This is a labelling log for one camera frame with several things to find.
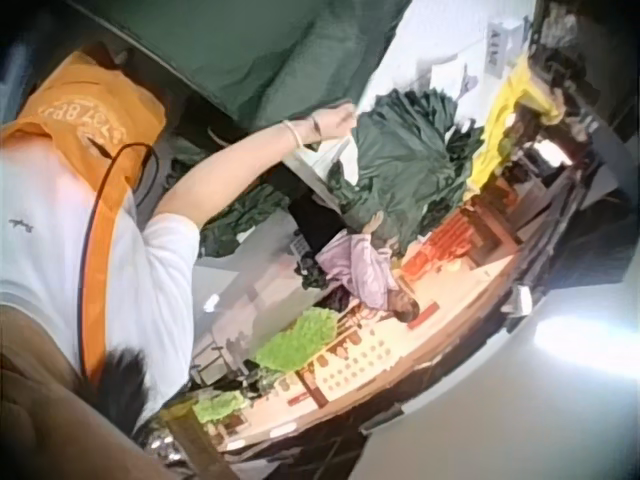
ceiling light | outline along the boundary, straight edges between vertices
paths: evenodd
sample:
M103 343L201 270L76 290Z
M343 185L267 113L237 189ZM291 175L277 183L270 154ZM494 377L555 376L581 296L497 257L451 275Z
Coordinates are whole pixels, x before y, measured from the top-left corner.
M215 310L216 305L218 304L219 301L220 301L220 295L218 295L217 293L214 293L209 297L209 299L206 302L204 302L204 306L202 307L202 309L207 313L211 313Z
M233 442L227 443L227 451L229 450L237 450L238 448L242 448L247 444L245 440L235 440Z
M563 360L640 379L640 335L604 323L555 318L538 324L535 344Z
M296 425L296 422L285 423L284 425L280 425L279 427L271 430L271 432L269 432L269 437L281 437L282 435L293 432L297 426L298 425Z

person in pink shirt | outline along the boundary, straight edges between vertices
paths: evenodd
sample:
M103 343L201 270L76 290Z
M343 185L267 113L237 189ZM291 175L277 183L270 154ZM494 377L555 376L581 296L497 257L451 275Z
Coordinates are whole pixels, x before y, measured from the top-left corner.
M391 312L403 323L419 315L418 303L391 273L395 239L380 249L371 244L383 212L376 213L359 233L350 231L336 211L315 202L311 193L292 202L289 213L327 279L340 282L367 307Z

black hair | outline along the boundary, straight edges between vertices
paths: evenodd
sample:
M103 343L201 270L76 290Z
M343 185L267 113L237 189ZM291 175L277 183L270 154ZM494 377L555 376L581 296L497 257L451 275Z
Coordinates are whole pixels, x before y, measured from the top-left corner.
M409 308L403 310L393 310L393 316L398 319L398 321L402 323L411 323L418 315L420 315L420 305L413 298L409 297L409 301L407 302Z
M336 288L334 288L329 295L318 300L313 306L319 308L327 308L329 310L333 310L334 312L342 313L349 306L349 301L351 300L351 293L347 288L340 284Z
M139 445L144 428L136 429L149 399L145 386L145 361L141 351L131 348L108 352L100 380L93 385L78 379L74 392L118 430Z

yellow bag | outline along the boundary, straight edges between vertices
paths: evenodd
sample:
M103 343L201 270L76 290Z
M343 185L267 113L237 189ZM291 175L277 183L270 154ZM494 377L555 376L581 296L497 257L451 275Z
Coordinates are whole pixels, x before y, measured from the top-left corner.
M476 193L502 162L498 145L507 128L507 118L515 111L518 102L540 112L545 125L558 123L564 115L553 103L547 86L531 73L527 56L521 56L493 102L485 124L485 144L473 159L473 171L468 184Z

black cable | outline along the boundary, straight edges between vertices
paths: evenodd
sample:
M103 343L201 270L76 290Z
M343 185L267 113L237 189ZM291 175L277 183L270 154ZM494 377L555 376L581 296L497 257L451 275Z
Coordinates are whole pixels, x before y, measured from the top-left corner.
M156 183L156 180L158 179L158 174L160 172L160 158L158 158L158 154L151 146L149 146L149 153L153 157L156 168L153 171L153 176L151 177L151 182L149 183L149 187L147 188L147 191L144 192L144 195L142 196L142 198L136 202L136 207L139 207L140 205L142 205L144 201L147 199L147 197L151 193L151 190L153 189L153 185ZM146 171L147 163L149 163L149 158L145 160L144 165L142 167L142 175L140 175L140 180L138 180L138 185L136 185L135 188L133 189L134 196L138 193L138 189L142 184L142 179L144 177L144 172Z
M104 176L102 177L102 180L100 182L100 186L98 187L98 191L96 192L96 199L93 202L93 207L91 208L91 214L89 215L89 221L87 223L87 229L85 231L84 234L84 242L82 245L82 257L80 258L80 275L78 278L78 297L77 297L77 322L78 322L78 352L79 352L79 356L80 356L80 371L82 373L82 375L84 375L84 377L89 378L89 374L87 372L87 366L85 364L84 361L84 342L83 342L83 320L84 320L84 313L83 313L83 306L84 306L84 296L83 296L83 291L84 291L84 280L85 280L85 268L86 268L86 263L87 263L87 253L89 250L89 239L91 237L91 230L93 229L93 225L95 223L95 218L96 218L96 212L98 211L98 205L100 205L100 200L102 199L102 195L104 193L104 190L106 188L107 185L107 181L109 180L109 176L111 175L111 172L113 171L113 168L116 165L116 162L118 161L118 158L120 158L120 155L122 154L122 152L124 152L127 148L131 148L131 147L147 147L147 149L149 149L152 153L152 155L154 156L154 158L156 159L156 161L158 162L159 165L159 160L158 160L158 156L155 153L155 151L153 150L153 148L151 147L151 145L143 143L143 142L134 142L134 143L127 143L126 145L123 145L122 147L120 147L120 149L116 152L116 154L112 157L109 154L109 151L102 145L100 145L99 143L89 139L89 141L92 143L92 145L94 147L96 147L96 149L100 152L101 155L103 155L106 158L111 159L111 164L109 164L109 167L107 168L107 171L105 172Z

